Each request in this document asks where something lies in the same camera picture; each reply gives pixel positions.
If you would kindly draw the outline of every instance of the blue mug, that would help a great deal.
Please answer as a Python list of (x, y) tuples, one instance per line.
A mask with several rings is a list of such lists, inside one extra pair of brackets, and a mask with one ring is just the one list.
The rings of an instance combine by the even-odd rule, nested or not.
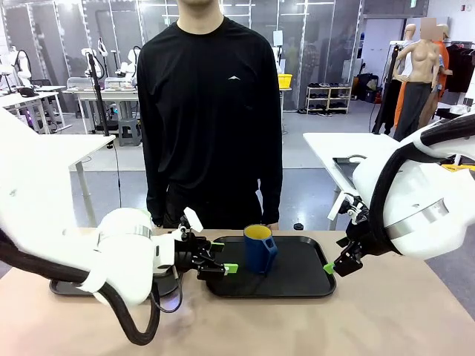
[(277, 255), (272, 231), (262, 225), (250, 225), (244, 229), (246, 268), (254, 273), (267, 273)]

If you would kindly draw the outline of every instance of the yellow bin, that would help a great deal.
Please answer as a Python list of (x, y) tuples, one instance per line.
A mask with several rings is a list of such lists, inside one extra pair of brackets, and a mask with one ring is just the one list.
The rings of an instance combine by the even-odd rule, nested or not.
[(279, 74), (279, 89), (290, 88), (291, 80), (292, 80), (292, 74)]

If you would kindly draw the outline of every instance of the white desk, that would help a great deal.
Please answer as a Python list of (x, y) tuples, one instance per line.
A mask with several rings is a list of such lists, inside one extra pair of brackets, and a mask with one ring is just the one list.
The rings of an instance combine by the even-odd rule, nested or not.
[(43, 85), (42, 87), (35, 88), (35, 91), (60, 91), (65, 88), (64, 85)]
[[(28, 110), (30, 111), (30, 115), (32, 116), (31, 119), (33, 122), (33, 128), (36, 132), (39, 132), (40, 130), (39, 130), (38, 122), (36, 122), (35, 110), (34, 110), (34, 106), (37, 106), (39, 115), (43, 122), (43, 129), (45, 130), (45, 133), (48, 134), (50, 133), (50, 130), (48, 127), (48, 122), (46, 121), (45, 111), (43, 110), (42, 99), (48, 98), (49, 96), (55, 96), (57, 94), (58, 93), (56, 91), (45, 92), (45, 93), (40, 93), (37, 96), (32, 96), (30, 98), (24, 98), (19, 93), (8, 94), (8, 95), (0, 97), (0, 106), (3, 108), (8, 108), (8, 107), (15, 108), (17, 117), (19, 117), (19, 108), (21, 108), (21, 106), (27, 107)], [(53, 111), (48, 110), (48, 112), (50, 113), (50, 118), (53, 119), (54, 118)]]
[[(86, 121), (85, 121), (84, 108), (82, 106), (81, 101), (95, 102), (97, 100), (96, 93), (93, 90), (74, 90), (74, 89), (65, 90), (63, 93), (75, 94), (77, 96), (77, 99), (79, 102), (79, 109), (81, 110), (81, 117), (82, 117), (82, 124), (84, 125), (84, 131), (86, 134), (88, 134), (88, 128), (86, 126)], [(121, 117), (122, 113), (120, 110), (120, 102), (138, 102), (139, 100), (139, 94), (137, 90), (105, 89), (105, 90), (101, 90), (101, 96), (102, 96), (103, 101), (115, 102), (117, 104), (119, 120), (121, 120), (122, 118)], [(88, 110), (88, 115), (91, 118), (92, 128), (94, 129), (94, 122), (93, 122), (94, 119), (92, 117), (92, 113), (89, 108), (89, 105), (86, 108)]]
[[(43, 85), (42, 87), (39, 87), (39, 88), (35, 88), (35, 91), (36, 92), (52, 92), (52, 91), (61, 91), (62, 89), (65, 89), (66, 87), (64, 85)], [(65, 117), (63, 116), (62, 114), (62, 109), (61, 109), (61, 104), (59, 104), (59, 99), (58, 99), (58, 93), (55, 93), (54, 94), (54, 99), (56, 101), (56, 107), (58, 108), (58, 113), (59, 113), (59, 117), (61, 118), (61, 123), (62, 123), (62, 127), (60, 129), (58, 129), (58, 131), (60, 130), (64, 130), (65, 128), (70, 128), (72, 125), (68, 125), (66, 126), (65, 124)], [(50, 102), (46, 102), (46, 105), (48, 107), (48, 112), (51, 114), (54, 115), (54, 112), (53, 110), (51, 109), (51, 106), (50, 106)]]
[[(358, 195), (333, 158), (348, 157), (353, 154), (368, 157), (381, 147), (396, 147), (399, 144), (387, 135), (373, 133), (304, 133), (304, 138), (336, 183), (333, 203), (340, 191)], [(329, 230), (336, 229), (336, 222), (336, 218), (330, 221)]]
[[(93, 152), (114, 141), (115, 136), (102, 135), (48, 135), (40, 136), (51, 150), (51, 157), (60, 159), (68, 165), (75, 165), (79, 177), (79, 184), (82, 189), (82, 197), (88, 214), (90, 227), (96, 227), (96, 215), (94, 213), (91, 194), (82, 167), (82, 160)], [(111, 152), (111, 159), (115, 159), (114, 152)]]

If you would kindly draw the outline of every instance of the orange clothing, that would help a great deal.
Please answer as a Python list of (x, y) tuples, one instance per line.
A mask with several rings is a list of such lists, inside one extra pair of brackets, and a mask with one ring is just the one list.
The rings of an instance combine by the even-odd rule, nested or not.
[[(448, 51), (447, 51), (446, 46), (441, 41), (435, 41), (434, 43), (439, 46), (439, 52), (442, 55), (442, 61), (444, 62), (444, 68), (448, 69), (450, 57), (448, 55)], [(444, 90), (445, 90), (445, 84), (446, 83), (447, 83), (447, 76), (445, 74), (440, 73), (439, 74), (439, 84), (442, 84), (442, 89), (440, 90), (439, 98), (442, 98), (442, 95), (444, 95)]]
[[(450, 57), (446, 46), (441, 41), (435, 41), (435, 44), (439, 46), (439, 52), (442, 55), (442, 61), (444, 62), (444, 68), (448, 69)], [(439, 99), (444, 95), (445, 84), (447, 83), (447, 76), (445, 74), (439, 74), (439, 84), (442, 84), (442, 89), (439, 92)], [(397, 128), (399, 117), (401, 116), (402, 105), (404, 104), (404, 92), (406, 90), (406, 82), (402, 83), (401, 90), (399, 91), (398, 104), (396, 106), (396, 112), (394, 114), (394, 127)]]
[(398, 104), (396, 106), (396, 112), (394, 113), (394, 127), (398, 127), (399, 117), (401, 117), (402, 104), (404, 104), (404, 92), (406, 91), (407, 82), (403, 82), (401, 90), (399, 91)]

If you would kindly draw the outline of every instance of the black pole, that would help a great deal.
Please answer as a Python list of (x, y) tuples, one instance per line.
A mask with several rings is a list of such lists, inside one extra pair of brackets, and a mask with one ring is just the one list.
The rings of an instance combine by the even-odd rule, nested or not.
[(94, 57), (88, 53), (89, 66), (91, 67), (91, 77), (94, 81), (94, 91), (97, 98), (97, 110), (99, 111), (99, 118), (104, 128), (104, 136), (109, 136), (109, 129), (107, 127), (107, 121), (105, 119), (104, 102), (102, 101), (101, 87), (99, 86), (99, 80), (96, 73), (96, 64), (94, 63)]
[(379, 134), (379, 130), (381, 129), (381, 126), (383, 125), (382, 114), (384, 113), (384, 106), (386, 105), (387, 92), (389, 91), (391, 80), (393, 80), (393, 71), (394, 71), (394, 66), (396, 65), (396, 58), (398, 57), (400, 50), (401, 49), (396, 45), (393, 49), (393, 54), (391, 55), (392, 57), (391, 65), (389, 66), (386, 82), (384, 83), (384, 94), (383, 94), (383, 99), (381, 102), (381, 107), (379, 108), (378, 116), (376, 117), (375, 124), (373, 126), (373, 129), (371, 130), (373, 134)]

